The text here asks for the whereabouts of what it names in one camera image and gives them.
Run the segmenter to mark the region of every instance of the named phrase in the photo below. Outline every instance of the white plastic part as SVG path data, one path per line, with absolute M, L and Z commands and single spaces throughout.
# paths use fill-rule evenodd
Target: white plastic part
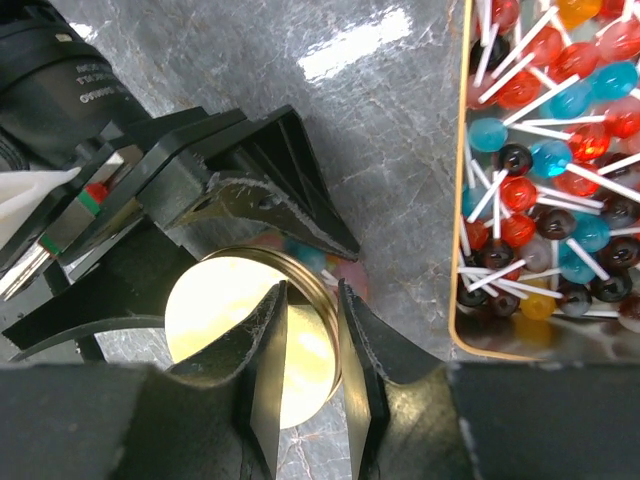
M 79 167 L 68 172 L 0 173 L 0 248 L 5 246 L 49 192 L 64 185 L 78 173 Z

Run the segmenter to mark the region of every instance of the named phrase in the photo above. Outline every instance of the blue lollipop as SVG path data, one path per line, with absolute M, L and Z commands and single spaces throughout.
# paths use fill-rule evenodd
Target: blue lollipop
M 531 146 L 533 173 L 542 178 L 556 177 L 567 169 L 573 155 L 561 140 L 543 140 Z
M 576 218 L 578 225 L 571 235 L 587 252 L 594 253 L 609 243 L 611 234 L 607 222 L 594 215 L 583 214 Z
M 629 95 L 638 84 L 638 72 L 631 62 L 616 62 L 588 77 L 598 102 L 610 102 Z
M 471 122 L 469 144 L 478 152 L 497 152 L 507 141 L 507 127 L 497 118 L 480 118 Z
M 596 277 L 595 272 L 572 250 L 560 257 L 560 274 L 570 282 L 585 285 Z
M 593 102 L 591 84 L 581 81 L 558 93 L 540 108 L 545 116 L 548 112 L 551 117 L 564 120 L 579 117 L 587 111 L 591 102 Z
M 473 212 L 476 205 L 480 203 L 485 193 L 487 193 L 487 189 L 482 185 L 477 185 L 476 188 L 469 188 L 469 186 L 464 187 L 464 190 L 462 190 L 462 214 L 465 217 L 468 218 L 469 215 L 471 215 L 471 212 Z M 487 203 L 482 209 L 480 217 L 484 218 L 489 215 L 491 215 L 491 202 Z

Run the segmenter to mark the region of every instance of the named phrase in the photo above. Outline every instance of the red lollipop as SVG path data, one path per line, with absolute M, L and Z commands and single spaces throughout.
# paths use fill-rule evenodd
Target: red lollipop
M 580 166 L 593 173 L 598 171 L 598 167 L 591 165 L 590 163 L 583 163 Z M 586 178 L 572 172 L 564 172 L 561 175 L 553 177 L 551 181 L 558 190 L 562 190 L 563 192 L 567 192 L 578 197 L 588 197 L 589 195 L 593 195 L 599 187 L 597 183 L 590 182 Z
M 525 70 L 516 73 L 504 87 L 498 90 L 498 105 L 504 109 L 521 108 L 538 98 L 540 81 Z
M 522 247 L 531 241 L 536 233 L 536 224 L 526 215 L 514 213 L 500 222 L 502 239 L 512 248 Z
M 472 250 L 480 250 L 489 238 L 489 229 L 482 222 L 469 223 L 465 220 L 467 227 L 467 237 L 469 237 L 469 245 Z
M 573 75 L 587 78 L 596 69 L 600 53 L 593 43 L 579 42 L 569 45 L 549 65 L 549 76 L 557 83 Z
M 524 47 L 523 56 L 534 53 L 535 57 L 530 65 L 535 67 L 544 67 L 555 61 L 562 52 L 564 44 L 562 43 L 562 35 L 553 27 L 544 27 L 533 37 L 533 40 Z
M 495 83 L 495 80 L 491 78 L 491 75 L 485 75 L 482 78 L 482 83 L 480 83 L 480 86 L 475 87 L 473 85 L 475 78 L 475 75 L 471 75 L 469 77 L 469 80 L 467 81 L 467 107 L 472 110 L 482 110 L 484 108 L 489 108 L 491 105 L 496 103 L 497 95 L 493 95 L 484 103 L 480 103 L 478 99 L 484 92 L 489 89 L 489 87 L 491 87 L 491 85 Z
M 514 212 L 524 212 L 536 204 L 538 191 L 526 177 L 507 177 L 500 185 L 502 202 Z
M 632 96 L 621 98 L 596 110 L 604 115 L 604 128 L 609 135 L 628 138 L 640 132 L 640 100 Z
M 573 159 L 578 162 L 588 162 L 598 158 L 609 149 L 611 137 L 599 123 L 587 123 L 567 130 L 571 133 L 569 148 Z
M 596 47 L 607 62 L 629 60 L 640 53 L 640 22 L 631 17 L 628 22 L 614 23 L 598 39 Z
M 491 7 L 491 25 L 498 24 L 500 35 L 510 32 L 520 15 L 517 0 L 493 0 Z M 476 34 L 480 36 L 480 19 L 476 22 Z

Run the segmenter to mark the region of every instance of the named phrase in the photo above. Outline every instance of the white lollipop stick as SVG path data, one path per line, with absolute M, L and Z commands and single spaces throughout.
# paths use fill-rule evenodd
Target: white lollipop stick
M 482 56 L 480 57 L 480 63 L 478 64 L 478 70 L 473 79 L 473 86 L 478 88 L 482 84 L 484 74 L 487 73 L 487 66 L 489 65 L 489 57 L 491 56 L 491 50 L 493 50 L 493 44 L 496 41 L 498 35 L 498 24 L 494 23 L 491 26 L 491 32 L 489 33 L 489 43 L 482 50 Z
M 471 161 L 473 157 L 471 156 L 471 145 L 469 145 L 469 129 L 467 125 L 464 126 L 464 168 L 467 173 L 467 183 L 469 183 L 469 188 L 476 188 L 476 179 L 473 175 L 473 170 L 471 169 Z
M 493 172 L 493 180 L 496 181 L 498 174 Z M 496 194 L 493 197 L 493 239 L 499 240 L 502 236 L 500 230 L 500 189 L 496 190 Z
M 552 88 L 551 90 L 549 90 L 544 95 L 541 95 L 540 97 L 538 97 L 537 100 L 534 100 L 533 102 L 531 102 L 526 107 L 523 107 L 522 109 L 518 110 L 516 113 L 514 113 L 510 117 L 508 117 L 505 120 L 503 120 L 502 123 L 504 124 L 505 127 L 508 127 L 509 125 L 511 125 L 512 123 L 516 122 L 517 120 L 520 120 L 527 113 L 535 110 L 540 105 L 542 105 L 544 102 L 546 102 L 550 98 L 555 97 L 557 94 L 559 94 L 563 90 L 569 88 L 571 85 L 573 85 L 574 83 L 576 83 L 579 80 L 580 80 L 580 76 L 579 75 L 574 75 L 572 77 L 567 78 L 564 82 L 562 82 L 556 88 Z
M 631 20 L 631 15 L 633 15 L 633 4 L 635 0 L 625 0 L 624 6 L 622 7 L 622 15 L 620 15 L 621 22 L 628 22 Z
M 521 275 L 519 280 L 534 280 L 536 278 L 544 278 L 544 277 L 550 277 L 552 275 L 558 275 L 559 273 L 560 273 L 559 268 L 550 268 L 549 270 L 545 270 L 544 272 L 540 272 L 540 273 L 528 273 L 526 275 Z
M 484 92 L 482 95 L 478 97 L 478 102 L 484 103 L 487 100 L 489 100 L 492 96 L 494 96 L 496 92 L 500 90 L 502 87 L 504 87 L 509 80 L 515 77 L 519 71 L 521 71 L 529 63 L 531 63 L 534 57 L 535 57 L 535 54 L 530 53 L 529 55 L 524 57 L 522 60 L 520 60 L 518 63 L 516 63 L 511 70 L 509 70 L 502 77 L 500 77 L 500 80 L 498 80 L 496 83 L 491 85 L 486 92 Z
M 527 132 L 533 135 L 540 135 L 541 137 L 556 138 L 568 142 L 571 138 L 570 133 L 556 132 L 555 130 L 549 130 L 548 128 L 532 127 L 524 123 L 512 123 L 509 128 L 518 130 L 520 132 Z
M 574 238 L 570 238 L 567 240 L 567 246 L 573 250 L 576 255 L 580 257 L 580 259 L 587 264 L 587 266 L 594 271 L 594 273 L 603 281 L 609 280 L 611 277 L 609 274 L 602 268 L 598 262 L 596 262 L 591 255 L 589 255 L 584 248 L 580 246 L 578 242 Z
M 480 179 L 480 183 L 482 183 L 484 188 L 489 189 L 491 187 L 491 182 L 482 171 L 482 168 L 480 168 L 480 164 L 478 163 L 477 160 L 471 161 L 471 168 L 473 169 L 475 174 L 478 175 L 478 178 Z M 511 212 L 507 207 L 504 206 L 504 203 L 502 203 L 502 200 L 500 201 L 500 210 L 502 211 L 502 216 L 504 218 L 511 218 Z M 493 220 L 489 220 L 489 222 L 485 222 L 485 226 L 490 227 L 491 225 L 493 225 Z
M 524 125 L 533 127 L 552 127 L 555 125 L 575 125 L 580 123 L 602 123 L 605 121 L 604 115 L 591 115 L 588 117 L 569 118 L 567 120 L 555 118 L 537 118 L 535 120 L 524 120 Z
M 571 195 L 569 193 L 561 192 L 559 190 L 554 190 L 553 188 L 544 187 L 542 185 L 535 185 L 538 193 L 542 193 L 544 195 L 550 195 L 556 198 L 562 198 L 563 200 L 569 200 L 570 202 L 577 203 L 578 205 L 584 205 L 585 207 L 597 208 L 598 210 L 604 208 L 604 202 L 600 200 L 592 200 L 590 198 L 582 198 L 577 195 Z
M 556 82 L 551 80 L 549 76 L 539 68 L 527 67 L 527 70 L 529 70 L 533 74 L 533 76 L 536 77 L 538 81 L 541 84 L 543 84 L 545 87 L 547 87 L 549 90 L 551 90 L 552 88 L 556 88 L 558 86 Z
M 636 153 L 635 155 L 623 158 L 622 160 L 612 163 L 611 165 L 607 165 L 606 167 L 598 169 L 598 175 L 605 175 L 607 173 L 615 172 L 619 168 L 628 167 L 629 165 L 633 165 L 636 162 L 640 162 L 640 153 Z
M 558 292 L 554 292 L 552 290 L 547 290 L 546 288 L 534 287 L 533 285 L 529 285 L 527 283 L 514 282 L 512 280 L 506 280 L 504 278 L 499 278 L 498 280 L 493 282 L 498 287 L 506 286 L 517 288 L 518 290 L 524 290 L 525 292 L 531 293 L 539 293 L 540 295 L 545 295 L 547 297 L 552 298 L 562 298 L 562 294 Z
M 562 200 L 556 200 L 547 197 L 538 197 L 536 203 L 540 205 L 549 205 L 552 207 L 566 208 L 567 210 L 573 210 L 575 212 L 584 212 L 590 215 L 600 215 L 600 211 L 595 208 L 583 207 L 582 205 L 574 205 L 573 203 L 563 202 Z
M 507 176 L 506 170 L 502 170 L 498 174 L 497 180 L 493 182 L 493 185 L 491 185 L 491 187 L 489 187 L 487 192 L 480 199 L 480 202 L 478 202 L 478 205 L 476 205 L 476 208 L 473 209 L 473 211 L 471 212 L 471 215 L 469 215 L 469 217 L 467 218 L 467 221 L 469 223 L 473 223 L 478 219 L 478 216 L 480 216 L 480 213 L 482 212 L 484 207 L 487 206 L 487 203 L 489 203 L 489 200 L 491 200 L 491 198 L 495 195 L 496 190 L 500 188 L 500 185 L 502 184 L 502 181 L 505 179 L 506 176 Z
M 551 17 L 551 25 L 553 25 L 553 28 L 555 28 L 560 32 L 560 36 L 562 37 L 562 43 L 564 43 L 565 47 L 568 47 L 569 45 L 573 44 L 573 42 L 571 41 L 571 37 L 567 33 L 567 29 L 564 28 L 564 24 L 562 23 L 560 18 L 558 18 L 557 13 L 553 17 Z
M 560 242 L 558 240 L 551 240 L 551 268 L 558 268 L 560 265 L 560 259 L 558 258 L 558 250 L 560 249 Z M 553 275 L 551 277 L 551 281 L 549 282 L 549 286 L 551 290 L 558 289 L 558 283 L 560 282 L 560 277 L 558 275 Z
M 498 78 L 498 76 L 500 76 L 500 74 L 504 72 L 504 70 L 509 66 L 509 64 L 515 60 L 515 58 L 525 49 L 527 45 L 529 45 L 531 40 L 533 40 L 534 37 L 538 33 L 540 33 L 540 30 L 544 28 L 544 26 L 549 22 L 549 20 L 551 20 L 551 17 L 553 17 L 556 13 L 558 13 L 558 7 L 556 6 L 553 6 L 549 10 L 547 10 L 542 15 L 542 17 L 540 17 L 540 20 L 538 20 L 536 24 L 533 27 L 531 27 L 531 30 L 529 30 L 526 33 L 526 35 L 522 37 L 522 40 L 520 41 L 520 43 L 516 44 L 516 46 L 514 47 L 513 50 L 511 50 L 509 55 L 507 55 L 507 57 L 502 61 L 502 63 L 498 65 L 498 67 L 493 71 L 491 76 L 493 78 Z
M 491 0 L 484 0 L 484 11 L 482 12 L 482 39 L 480 44 L 486 47 L 489 44 L 491 35 Z
M 619 193 L 623 197 L 627 197 L 636 203 L 640 203 L 640 193 L 638 193 L 636 190 L 632 190 L 631 188 L 627 188 L 625 186 L 617 184 L 616 182 L 613 182 L 608 178 L 601 177 L 600 175 L 590 172 L 586 168 L 579 167 L 578 165 L 575 165 L 573 163 L 567 165 L 567 170 L 569 172 L 575 173 L 576 175 L 580 175 L 587 180 L 591 180 L 593 183 L 597 183 L 604 188 L 608 188 L 612 192 Z
M 467 227 L 464 224 L 462 216 L 460 216 L 460 246 L 462 251 L 468 257 L 471 255 L 471 244 L 469 243 L 469 235 L 467 235 Z
M 500 288 L 505 292 L 510 293 L 514 297 L 518 297 L 521 300 L 526 300 L 527 298 L 529 298 L 529 295 L 527 295 L 524 292 L 521 292 L 520 290 L 516 290 L 515 288 L 507 287 L 506 285 L 500 285 Z
M 610 230 L 609 234 L 612 237 L 619 237 L 620 235 L 635 235 L 640 233 L 640 227 L 618 228 L 616 230 Z
M 511 265 L 503 268 L 502 270 L 498 270 L 497 272 L 493 272 L 490 275 L 487 275 L 484 278 L 481 278 L 480 280 L 478 280 L 477 282 L 473 282 L 470 286 L 469 286 L 469 291 L 473 292 L 474 290 L 477 290 L 478 288 L 480 288 L 482 285 L 486 285 L 487 283 L 491 283 L 494 280 L 499 279 L 500 277 L 504 277 L 506 274 L 513 272 L 514 270 L 517 270 L 518 268 L 524 266 L 526 262 L 524 260 L 518 260 L 517 262 L 512 263 Z

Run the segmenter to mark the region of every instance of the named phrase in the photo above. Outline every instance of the candy ball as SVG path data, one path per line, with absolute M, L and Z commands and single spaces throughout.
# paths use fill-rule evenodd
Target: candy ball
M 460 275 L 458 275 L 458 289 L 456 291 L 456 301 L 459 304 L 464 305 L 465 307 L 471 307 L 471 308 L 479 307 L 480 305 L 482 305 L 484 302 L 487 301 L 487 298 L 489 298 L 489 295 L 487 295 L 487 292 L 485 292 L 481 288 L 478 288 L 473 292 L 468 291 L 464 286 L 464 283 L 462 282 Z
M 638 84 L 638 72 L 631 62 L 617 62 L 596 70 L 588 80 L 595 100 L 610 102 L 629 95 Z
M 563 240 L 571 235 L 578 222 L 571 213 L 563 208 L 546 209 L 536 221 L 538 233 L 549 240 Z
M 556 309 L 556 301 L 539 293 L 528 293 L 529 298 L 520 301 L 522 314 L 531 320 L 546 320 Z
M 640 240 L 635 237 L 614 237 L 598 252 L 598 259 L 611 270 L 635 267 L 640 263 Z
M 635 333 L 640 333 L 640 296 L 632 294 L 620 302 L 618 322 Z
M 564 44 L 562 43 L 562 35 L 553 27 L 543 27 L 540 32 L 533 37 L 533 40 L 524 47 L 523 56 L 533 53 L 535 56 L 531 60 L 530 65 L 535 67 L 544 67 L 556 60 Z
M 497 152 L 507 136 L 507 127 L 497 118 L 480 118 L 469 127 L 469 144 L 479 152 Z
M 491 270 L 500 270 L 509 265 L 515 257 L 515 253 L 509 245 L 500 240 L 490 238 L 481 250 L 478 251 L 478 263 Z
M 498 105 L 508 110 L 528 105 L 540 93 L 540 81 L 530 72 L 518 72 L 498 93 Z
M 591 295 L 602 302 L 620 302 L 631 293 L 633 282 L 626 270 L 618 270 L 610 275 L 609 280 L 602 280 L 599 277 L 591 280 Z
M 480 250 L 489 239 L 489 229 L 482 222 L 464 222 L 469 237 L 469 245 L 472 250 Z
M 510 317 L 520 306 L 520 299 L 510 293 L 500 292 L 497 297 L 489 298 L 489 306 L 498 317 Z
M 558 17 L 565 28 L 573 30 L 598 14 L 602 0 L 557 0 L 556 5 Z
M 476 71 L 478 70 L 478 65 L 480 65 L 480 58 L 482 57 L 483 50 L 484 47 L 480 44 L 480 40 L 473 44 L 469 56 L 470 73 L 476 73 Z M 496 36 L 496 40 L 493 43 L 493 47 L 491 48 L 491 53 L 489 54 L 487 72 L 493 72 L 496 67 L 500 65 L 505 58 L 507 58 L 507 55 L 509 55 L 510 51 L 511 46 L 509 45 L 507 39 L 501 35 Z
M 494 94 L 484 103 L 480 103 L 480 96 L 489 90 L 489 88 L 495 83 L 495 80 L 491 78 L 491 75 L 485 75 L 482 77 L 480 85 L 476 87 L 473 84 L 475 82 L 475 78 L 475 75 L 471 75 L 469 80 L 467 80 L 467 107 L 472 110 L 483 110 L 485 108 L 489 108 L 491 105 L 496 103 L 498 96 Z
M 611 136 L 599 123 L 588 123 L 567 131 L 571 133 L 569 148 L 577 162 L 594 160 L 609 149 Z
M 563 282 L 558 288 L 558 293 L 563 295 L 557 300 L 558 308 L 567 315 L 580 317 L 591 308 L 593 301 L 587 287 L 571 282 Z
M 517 250 L 518 257 L 524 260 L 527 270 L 541 273 L 551 267 L 552 252 L 549 242 L 534 236 L 531 241 Z
M 600 61 L 600 54 L 593 43 L 578 42 L 569 45 L 549 65 L 549 77 L 557 83 L 579 75 L 587 78 L 593 73 Z
M 500 224 L 502 239 L 513 248 L 526 245 L 536 233 L 534 221 L 521 213 L 514 213 L 509 218 L 503 218 Z
M 608 103 L 596 110 L 604 115 L 604 128 L 609 135 L 618 138 L 629 138 L 640 132 L 640 100 L 624 97 Z
M 611 228 L 625 228 L 640 220 L 640 204 L 612 193 L 604 199 L 600 216 Z
M 586 80 L 574 83 L 547 103 L 553 118 L 576 118 L 587 111 L 593 102 L 592 86 Z
M 560 274 L 570 282 L 582 285 L 589 283 L 596 276 L 573 251 L 560 258 Z
M 640 53 L 640 23 L 634 17 L 614 23 L 598 39 L 596 47 L 605 62 L 629 60 Z
M 531 146 L 533 173 L 551 178 L 564 173 L 571 162 L 571 150 L 561 140 L 544 140 Z
M 588 163 L 581 165 L 581 167 L 594 173 L 598 170 L 594 165 Z M 597 183 L 591 182 L 573 172 L 564 172 L 562 175 L 553 177 L 551 181 L 558 190 L 562 190 L 578 197 L 588 197 L 593 195 L 596 193 L 598 188 L 600 188 Z
M 500 185 L 500 199 L 514 212 L 524 212 L 536 204 L 538 191 L 526 177 L 508 177 Z
M 464 187 L 462 190 L 462 214 L 465 217 L 471 215 L 485 193 L 487 193 L 487 189 L 482 185 L 476 185 L 476 188 L 469 188 L 468 185 Z M 489 202 L 480 213 L 481 217 L 487 217 L 489 215 L 491 215 L 491 202 Z
M 587 252 L 597 252 L 604 248 L 611 237 L 607 223 L 594 215 L 580 215 L 571 236 Z
M 517 143 L 508 143 L 493 156 L 497 170 L 507 170 L 509 177 L 526 175 L 533 166 L 531 152 Z

